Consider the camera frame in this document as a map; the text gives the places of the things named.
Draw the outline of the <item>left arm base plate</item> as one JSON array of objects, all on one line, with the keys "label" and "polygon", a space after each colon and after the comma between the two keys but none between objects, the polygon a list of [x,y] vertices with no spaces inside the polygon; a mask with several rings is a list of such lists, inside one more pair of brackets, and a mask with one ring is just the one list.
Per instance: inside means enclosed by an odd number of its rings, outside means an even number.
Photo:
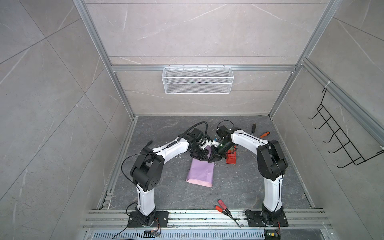
[{"label": "left arm base plate", "polygon": [[169,221],[169,212],[166,211],[154,211],[148,216],[142,215],[140,212],[131,212],[128,227],[139,228],[139,227],[151,227],[156,228],[158,224],[160,228],[166,228]]}]

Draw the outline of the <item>pink wrapping paper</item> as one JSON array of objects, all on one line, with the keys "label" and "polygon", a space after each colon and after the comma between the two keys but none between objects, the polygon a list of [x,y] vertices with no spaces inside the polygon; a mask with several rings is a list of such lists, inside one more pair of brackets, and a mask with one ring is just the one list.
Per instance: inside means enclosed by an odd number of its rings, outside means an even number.
[{"label": "pink wrapping paper", "polygon": [[193,158],[186,182],[211,188],[213,186],[215,163]]}]

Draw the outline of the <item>red tape dispenser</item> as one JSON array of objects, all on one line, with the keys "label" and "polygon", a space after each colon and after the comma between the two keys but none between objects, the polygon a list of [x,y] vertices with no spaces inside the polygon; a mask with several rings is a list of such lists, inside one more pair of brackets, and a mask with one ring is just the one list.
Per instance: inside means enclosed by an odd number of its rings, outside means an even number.
[{"label": "red tape dispenser", "polygon": [[234,146],[232,148],[230,148],[227,153],[226,153],[226,164],[229,164],[229,165],[235,165],[236,162],[237,162],[237,147]]}]

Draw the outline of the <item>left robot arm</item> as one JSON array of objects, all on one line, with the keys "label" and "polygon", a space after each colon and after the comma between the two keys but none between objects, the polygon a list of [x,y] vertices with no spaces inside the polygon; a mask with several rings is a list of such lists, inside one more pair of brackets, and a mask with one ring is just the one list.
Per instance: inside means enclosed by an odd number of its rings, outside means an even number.
[{"label": "left robot arm", "polygon": [[160,182],[164,165],[185,152],[190,152],[192,163],[186,181],[191,184],[211,188],[213,186],[214,163],[209,163],[212,141],[204,139],[202,143],[194,138],[177,137],[172,142],[151,149],[145,146],[131,169],[132,182],[137,188],[138,205],[135,213],[139,222],[149,227],[155,221],[156,205],[154,188]]}]

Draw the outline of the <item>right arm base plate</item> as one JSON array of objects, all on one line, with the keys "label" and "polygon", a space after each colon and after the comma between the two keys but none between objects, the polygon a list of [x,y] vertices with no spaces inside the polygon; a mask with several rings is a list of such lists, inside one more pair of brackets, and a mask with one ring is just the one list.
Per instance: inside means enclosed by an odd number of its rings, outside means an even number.
[{"label": "right arm base plate", "polygon": [[281,208],[275,212],[263,211],[251,211],[246,210],[245,215],[247,217],[249,227],[288,227],[289,223],[284,213],[284,209]]}]

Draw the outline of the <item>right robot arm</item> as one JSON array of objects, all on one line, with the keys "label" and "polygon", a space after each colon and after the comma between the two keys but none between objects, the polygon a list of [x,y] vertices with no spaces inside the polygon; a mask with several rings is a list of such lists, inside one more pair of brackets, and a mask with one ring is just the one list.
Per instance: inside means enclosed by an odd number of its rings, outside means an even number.
[{"label": "right robot arm", "polygon": [[278,223],[284,215],[282,204],[282,182],[288,162],[278,141],[257,138],[245,131],[233,127],[220,126],[216,131],[219,139],[211,146],[209,163],[226,157],[226,153],[235,145],[242,146],[256,154],[258,170],[264,178],[265,197],[262,204],[262,221],[267,226]]}]

